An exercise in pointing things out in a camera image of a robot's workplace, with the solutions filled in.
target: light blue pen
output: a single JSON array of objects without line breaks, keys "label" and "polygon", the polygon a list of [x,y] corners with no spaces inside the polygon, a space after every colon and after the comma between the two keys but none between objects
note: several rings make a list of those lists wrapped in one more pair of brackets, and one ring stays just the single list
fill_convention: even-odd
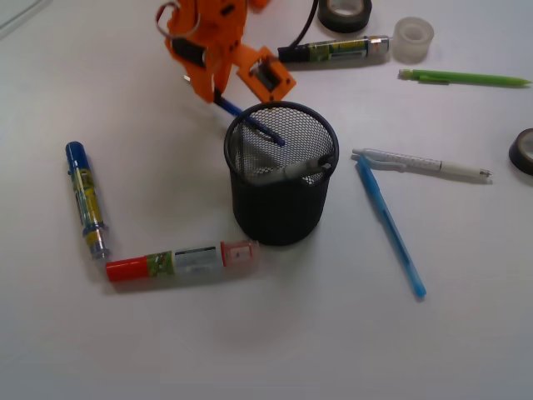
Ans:
[{"label": "light blue pen", "polygon": [[398,253],[398,257],[400,258],[403,267],[406,269],[407,277],[409,277],[409,280],[411,281],[415,295],[417,295],[419,298],[423,298],[426,295],[426,288],[418,276],[415,265],[413,264],[409,253],[407,252],[406,245],[403,243],[403,240],[401,240],[400,233],[398,232],[398,229],[392,220],[391,213],[386,207],[385,200],[380,192],[380,187],[377,186],[377,181],[372,174],[370,165],[368,164],[368,159],[364,156],[360,156],[356,167],[357,171],[359,172],[359,176],[361,177],[361,181],[363,182],[363,186],[365,187],[368,196],[374,204],[385,230],[391,237],[392,246]]}]

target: white pen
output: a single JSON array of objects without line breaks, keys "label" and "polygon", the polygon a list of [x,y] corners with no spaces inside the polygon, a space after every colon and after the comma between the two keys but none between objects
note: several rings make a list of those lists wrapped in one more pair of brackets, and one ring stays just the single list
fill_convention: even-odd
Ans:
[{"label": "white pen", "polygon": [[461,175],[463,177],[488,178],[490,175],[492,175],[492,172],[487,171],[486,169],[470,167],[468,165],[459,164],[458,162],[437,161],[431,160],[430,158],[412,157],[393,152],[382,152],[372,148],[365,148],[362,150],[354,148],[351,152],[378,162],[394,162],[397,164],[404,164],[409,167],[438,171],[442,173],[444,172],[452,175]]}]

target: green mechanical pencil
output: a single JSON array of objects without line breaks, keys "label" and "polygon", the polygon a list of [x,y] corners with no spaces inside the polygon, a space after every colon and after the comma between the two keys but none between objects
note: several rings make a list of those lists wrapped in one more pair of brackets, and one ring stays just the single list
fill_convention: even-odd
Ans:
[{"label": "green mechanical pencil", "polygon": [[477,73],[425,71],[422,69],[401,69],[400,79],[420,81],[423,83],[474,83],[478,85],[524,86],[531,81],[519,77],[500,77],[498,75],[480,75]]}]

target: black mesh pencil cup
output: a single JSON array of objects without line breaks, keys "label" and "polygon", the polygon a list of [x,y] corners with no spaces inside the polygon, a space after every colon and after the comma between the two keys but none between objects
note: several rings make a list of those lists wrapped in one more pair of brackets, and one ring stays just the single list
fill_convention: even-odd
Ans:
[{"label": "black mesh pencil cup", "polygon": [[224,154],[233,213],[247,236],[284,246],[311,233],[339,159],[336,134],[321,115],[293,102],[250,107],[228,128]]}]

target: blue and yellow marker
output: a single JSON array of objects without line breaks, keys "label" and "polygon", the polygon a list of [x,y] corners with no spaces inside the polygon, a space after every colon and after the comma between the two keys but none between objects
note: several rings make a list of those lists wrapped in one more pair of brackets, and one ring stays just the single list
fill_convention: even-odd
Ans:
[{"label": "blue and yellow marker", "polygon": [[104,259],[109,254],[106,225],[103,223],[91,168],[80,142],[70,142],[65,148],[77,210],[83,226],[83,237],[91,249],[92,259]]}]

